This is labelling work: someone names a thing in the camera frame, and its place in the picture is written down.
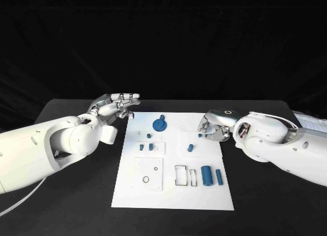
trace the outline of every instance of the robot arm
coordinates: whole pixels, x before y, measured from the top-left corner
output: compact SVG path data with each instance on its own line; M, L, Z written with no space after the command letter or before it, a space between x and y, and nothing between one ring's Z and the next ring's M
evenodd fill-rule
M102 95L87 112L0 134L0 194L30 185L85 158L97 142L113 144L115 117L133 118L138 94Z
M287 122L287 128L277 119ZM240 117L230 110L210 110L197 131L216 128L205 139L224 141L233 134L234 146L259 162L272 162L283 171L327 186L327 133L296 125L283 118L250 112Z

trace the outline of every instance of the white paper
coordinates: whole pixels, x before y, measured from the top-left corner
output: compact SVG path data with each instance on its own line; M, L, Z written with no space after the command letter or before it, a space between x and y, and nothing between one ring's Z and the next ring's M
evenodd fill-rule
M152 130L159 115L167 122L162 132ZM195 128L203 115L136 112L133 120L128 120L110 207L233 210L218 142L197 137ZM138 156L139 142L164 143L164 153L154 155L148 151ZM194 145L192 152L187 152L188 144ZM161 191L144 191L142 187L133 186L133 160L139 158L162 161ZM175 186L175 165L187 167L187 186ZM211 186L201 184L200 167L204 165L211 168ZM216 169L221 172L221 186L217 185ZM190 185L188 170L195 173L195 187Z

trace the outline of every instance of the blue object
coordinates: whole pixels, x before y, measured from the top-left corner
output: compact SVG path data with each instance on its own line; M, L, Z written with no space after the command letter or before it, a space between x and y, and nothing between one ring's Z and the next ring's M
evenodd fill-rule
M192 151L192 144L188 145L188 147L187 147L187 151L188 151L188 152Z
M161 132L167 128L167 122L164 121L164 116L159 116L159 119L154 120L152 122L152 129L156 132Z
M220 170L214 170L214 173L216 173L216 177L217 177L217 184L218 184L218 185L223 185Z
M210 172L210 166L203 166L200 168L201 173L201 182L204 186L213 185L213 178L211 178L211 172Z

